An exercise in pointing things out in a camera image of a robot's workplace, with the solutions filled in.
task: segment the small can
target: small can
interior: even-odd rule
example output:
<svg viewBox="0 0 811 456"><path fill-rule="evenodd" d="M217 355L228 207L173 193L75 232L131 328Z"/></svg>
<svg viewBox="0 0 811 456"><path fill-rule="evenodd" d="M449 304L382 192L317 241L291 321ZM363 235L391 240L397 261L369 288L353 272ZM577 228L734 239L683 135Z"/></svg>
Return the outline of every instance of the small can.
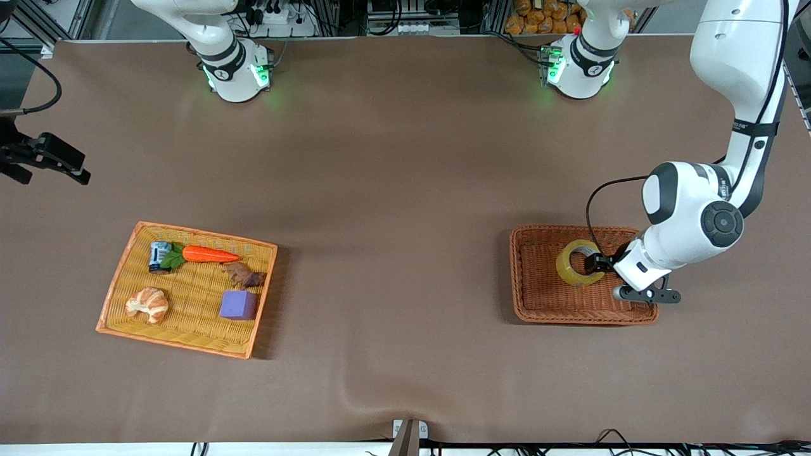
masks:
<svg viewBox="0 0 811 456"><path fill-rule="evenodd" d="M172 243L166 241L155 241L152 243L152 252L149 255L149 272L153 274L168 274L171 268L162 268L161 261L167 253L171 252Z"/></svg>

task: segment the orange wicker tray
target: orange wicker tray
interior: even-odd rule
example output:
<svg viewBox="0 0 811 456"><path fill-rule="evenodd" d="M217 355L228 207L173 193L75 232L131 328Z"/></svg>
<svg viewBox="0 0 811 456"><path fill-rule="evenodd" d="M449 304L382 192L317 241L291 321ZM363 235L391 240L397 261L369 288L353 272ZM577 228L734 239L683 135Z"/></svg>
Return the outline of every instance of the orange wicker tray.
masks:
<svg viewBox="0 0 811 456"><path fill-rule="evenodd" d="M148 270L150 244L169 241L200 245L236 253L251 270L268 273L261 287L254 320L228 320L219 317L223 291L234 290L227 273L217 263L186 263L176 271L152 274ZM270 288L270 277L278 247L253 239L209 233L181 226L138 222L124 249L118 268L109 284L96 331L144 342L204 351L215 355L248 359L253 351L256 331ZM125 302L146 286L160 288L169 299L169 311L155 325L147 315L128 317ZM248 289L259 293L260 288Z"/></svg>

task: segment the brown toy animal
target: brown toy animal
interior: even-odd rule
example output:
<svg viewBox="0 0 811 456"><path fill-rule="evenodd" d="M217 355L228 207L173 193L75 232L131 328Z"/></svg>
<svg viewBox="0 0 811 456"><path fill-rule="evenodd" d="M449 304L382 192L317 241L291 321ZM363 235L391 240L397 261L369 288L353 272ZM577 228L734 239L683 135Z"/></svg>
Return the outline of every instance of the brown toy animal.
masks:
<svg viewBox="0 0 811 456"><path fill-rule="evenodd" d="M222 272L227 272L231 276L231 281L243 290L249 286L261 286L264 283L266 273L255 273L248 268L248 265L241 261L232 261L222 265Z"/></svg>

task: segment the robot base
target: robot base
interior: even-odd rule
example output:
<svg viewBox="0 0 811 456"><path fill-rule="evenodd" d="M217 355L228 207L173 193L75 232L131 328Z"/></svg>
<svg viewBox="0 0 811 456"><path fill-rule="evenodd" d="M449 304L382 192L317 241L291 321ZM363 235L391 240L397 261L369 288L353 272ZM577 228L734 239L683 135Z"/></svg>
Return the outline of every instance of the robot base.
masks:
<svg viewBox="0 0 811 456"><path fill-rule="evenodd" d="M541 81L545 86L551 85L567 97L582 100L596 95L600 88L608 82L614 62L605 70L600 66L595 66L594 70L591 68L587 70L589 72L598 71L597 76L586 75L572 59L571 48L575 38L575 35L566 35L549 45L552 49L559 49L560 55L539 53L541 61L552 63L550 67L539 67L539 69Z"/></svg>
<svg viewBox="0 0 811 456"><path fill-rule="evenodd" d="M231 80L219 80L205 70L212 92L232 103L248 101L257 93L269 90L273 74L273 52L270 49L247 38L239 38L239 41L245 46L246 58Z"/></svg>

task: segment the cable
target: cable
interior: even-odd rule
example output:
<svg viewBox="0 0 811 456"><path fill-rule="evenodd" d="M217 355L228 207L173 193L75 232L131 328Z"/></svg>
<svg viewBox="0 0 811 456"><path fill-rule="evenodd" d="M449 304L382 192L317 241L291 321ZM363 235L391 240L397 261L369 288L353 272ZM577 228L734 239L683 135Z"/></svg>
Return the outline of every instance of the cable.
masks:
<svg viewBox="0 0 811 456"><path fill-rule="evenodd" d="M208 453L208 443L201 442L200 443L200 454L195 455L195 450L197 450L197 442L191 444L191 453L189 456L205 456Z"/></svg>
<svg viewBox="0 0 811 456"><path fill-rule="evenodd" d="M273 66L272 66L273 68L278 67L278 66L279 66L279 64L281 63L281 60L282 60L282 59L285 57L285 51L287 50L287 43L289 43L289 42L290 42L290 38L288 37L288 38L285 40L285 45L283 45L283 46L281 47L281 52L279 53L279 59L278 59L278 60L276 60L275 62L273 62Z"/></svg>
<svg viewBox="0 0 811 456"><path fill-rule="evenodd" d="M312 25L314 27L316 27L316 26L315 26L315 21L313 19L317 20L319 22L319 24L321 24L321 25L324 25L324 26L330 27L330 28L334 28L336 32L341 31L340 27L338 27L338 26L336 26L334 24L324 22L324 20L321 19L321 17L319 16L318 12L315 10L314 7L312 7L312 9L310 9L310 8L311 7L309 5L304 6L304 10L307 12L307 16L310 18L310 22L312 22ZM303 15L303 13L298 9L296 10L296 13L298 13L298 15Z"/></svg>
<svg viewBox="0 0 811 456"><path fill-rule="evenodd" d="M760 113L757 115L757 119L755 123L760 123L763 120L763 115L766 114L766 108L768 108L770 104L770 98L775 92L775 87L777 86L777 77L780 75L780 69L783 68L783 52L786 49L786 35L788 34L788 0L783 0L783 26L780 30L780 46L778 48L777 55L775 55L775 71L772 73L771 82L769 84L769 90L766 92L766 99L763 101L763 106L761 107ZM749 156L752 152L752 146L754 144L755 137L749 137L749 145L746 147L746 155L744 155L744 160L740 163L740 171L735 178L735 183L732 184L732 189L730 190L730 194L732 194L737 188L738 184L740 183L741 179L740 176L743 174L744 170L746 169L746 165L749 163Z"/></svg>
<svg viewBox="0 0 811 456"><path fill-rule="evenodd" d="M505 36L505 35L502 35L501 33L493 32L492 30L485 30L484 32L482 32L482 34L484 34L484 35L492 35L494 37L498 37L503 42L505 42L508 45L511 45L512 47L517 49L518 52L521 53L521 56L523 56L523 58L529 60L530 62L534 63L535 65L540 65L541 67L549 67L549 66L551 66L551 63L542 62L542 61L538 60L537 58L534 58L534 57L532 57L531 55L529 55L529 54L527 54L525 52L525 49L531 49L531 50L534 50L535 52L538 52L541 49L541 46L525 45L525 44L519 43L518 41L515 41L515 39L511 35Z"/></svg>
<svg viewBox="0 0 811 456"><path fill-rule="evenodd" d="M370 35L374 35L376 37L384 37L384 36L388 35L389 33L397 30L397 27L400 25L400 21L402 20L402 16L403 16L403 7L400 4L400 1L401 0L392 0L392 20L386 26L386 28L383 29L382 32L373 32L369 28L366 28L363 25L362 21L360 19L358 19L358 12L357 12L356 4L355 4L357 2L357 0L352 0L352 16L354 17L355 23L358 25L359 29L362 29L366 33L368 33Z"/></svg>
<svg viewBox="0 0 811 456"><path fill-rule="evenodd" d="M37 112L40 112L40 111L47 110L49 107L51 107L51 106L55 105L55 104L56 104L56 102L57 102L57 101L59 101L59 98L62 98L62 85L59 83L59 80L58 80L58 79L56 79L56 76L54 76L54 73L51 73L51 72L50 72L50 70L48 70L48 68L45 68L45 67L44 67L44 66L43 66L41 63L39 63L39 62L38 62L36 59L31 58L31 56L29 56L29 55L28 55L28 54L26 54L25 52L23 52L23 51L19 50L19 49L17 48L17 46L12 45L12 44L11 44L10 42L8 42L8 41L7 41L5 38L0 38L0 43L3 43L4 45L8 46L8 47L9 47L11 50L13 50L13 51L14 51L14 52L16 52L17 54L19 54L19 55L23 56L23 58L25 58L25 59L26 59L26 60L28 60L29 62L33 63L35 67L37 67L37 68L39 68L40 70L42 70L42 72L43 72L43 73L45 73L45 74L46 74L46 75L47 75L47 76L48 76L48 77L49 77L49 78L50 78L50 79L51 79L51 80L54 82L54 86L56 87L56 93L54 94L54 97L53 97L53 98L51 98L51 99L50 99L48 102L46 102L45 104L43 104L43 105L39 105L39 106L34 106L33 108L20 108L20 109L18 109L18 110L6 110L6 111L0 111L0 116L6 116L6 115L25 115L25 114L37 113Z"/></svg>
<svg viewBox="0 0 811 456"><path fill-rule="evenodd" d="M239 22L242 23L242 32L244 32L246 34L246 36L248 38L250 38L251 37L251 28L248 27L248 24L245 23L245 19L241 15L239 15L239 13L231 13L229 15L230 16L236 16L236 18L239 19Z"/></svg>
<svg viewBox="0 0 811 456"><path fill-rule="evenodd" d="M591 240L594 242L594 245L597 246L597 250L600 251L600 255L605 256L606 258L608 258L608 256L606 256L606 253L603 252L603 246L600 245L600 242L597 240L597 236L594 235L594 230L591 228L591 216L590 216L591 201L594 199L595 196L597 196L597 193L600 190L603 190L605 187L608 187L609 185L614 185L615 183L632 182L632 181L635 181L635 180L644 180L644 179L647 179L647 178L648 178L648 176L634 176L632 178L612 180L612 181L608 181L608 182L604 183L603 185L595 188L594 191L591 192L591 195L589 196L589 200L586 201L586 226L588 226L588 228L589 228L589 234L591 235ZM598 437L598 439L597 439L597 441L595 443L599 443L604 438L608 437L608 435L611 434L611 432L615 432L617 435L620 436L620 438L622 438L624 440L624 437L622 437L622 434L620 434L620 431L617 431L616 429L606 429L605 431L600 433L600 437Z"/></svg>

